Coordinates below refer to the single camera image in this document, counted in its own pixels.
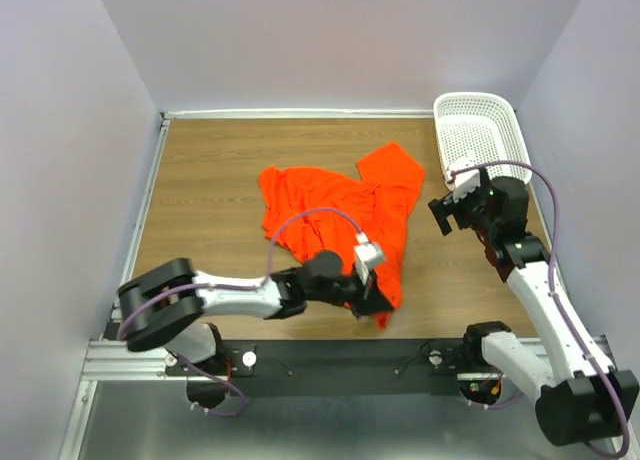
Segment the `white perforated plastic basket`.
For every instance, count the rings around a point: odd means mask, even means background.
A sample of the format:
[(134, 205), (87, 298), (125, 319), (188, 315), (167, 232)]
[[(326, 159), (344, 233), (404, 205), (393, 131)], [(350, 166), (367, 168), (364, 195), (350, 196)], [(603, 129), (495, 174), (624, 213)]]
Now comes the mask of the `white perforated plastic basket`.
[(529, 154), (511, 104), (483, 92), (451, 92), (433, 103), (441, 169), (461, 158), (472, 165), (496, 160), (529, 163)]

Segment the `orange t shirt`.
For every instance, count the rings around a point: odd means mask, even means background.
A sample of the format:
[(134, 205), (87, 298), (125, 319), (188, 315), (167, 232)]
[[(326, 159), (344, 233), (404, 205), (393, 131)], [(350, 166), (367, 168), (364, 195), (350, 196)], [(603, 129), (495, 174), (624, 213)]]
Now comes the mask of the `orange t shirt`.
[(399, 144), (388, 143), (357, 162), (358, 180), (317, 167), (268, 167), (258, 177), (266, 205), (265, 236), (272, 238), (285, 221), (313, 208), (344, 212), (314, 213), (278, 234), (277, 243), (299, 262), (321, 250), (342, 258), (344, 272), (354, 261), (356, 226), (378, 243), (386, 261), (376, 269), (378, 285), (393, 308), (403, 302), (402, 269), (408, 219), (421, 195), (424, 168)]

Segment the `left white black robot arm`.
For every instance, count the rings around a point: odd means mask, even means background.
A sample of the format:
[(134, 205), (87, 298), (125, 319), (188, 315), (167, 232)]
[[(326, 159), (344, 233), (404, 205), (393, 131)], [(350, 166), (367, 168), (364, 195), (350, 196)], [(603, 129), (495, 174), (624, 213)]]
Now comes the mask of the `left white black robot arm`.
[(340, 256), (324, 250), (302, 265), (258, 278), (221, 277), (173, 259), (118, 288), (122, 321), (119, 340), (131, 352), (164, 348), (201, 375), (222, 360), (222, 340), (206, 316), (248, 316), (284, 320), (305, 312), (311, 301), (346, 307), (357, 317), (391, 313), (377, 272), (356, 261), (349, 272)]

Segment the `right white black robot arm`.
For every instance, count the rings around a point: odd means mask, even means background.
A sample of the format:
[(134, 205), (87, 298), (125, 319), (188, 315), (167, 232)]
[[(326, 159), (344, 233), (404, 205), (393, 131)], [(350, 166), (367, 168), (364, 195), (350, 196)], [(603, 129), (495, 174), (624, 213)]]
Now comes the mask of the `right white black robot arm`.
[(529, 192), (518, 178), (471, 173), (429, 208), (443, 234), (470, 229), (500, 279), (524, 306), (547, 357), (529, 351), (504, 323), (468, 326), (460, 359), (469, 370), (504, 373), (532, 403), (555, 446), (612, 437), (629, 444), (639, 382), (619, 370), (589, 336), (570, 304), (542, 240), (527, 229)]

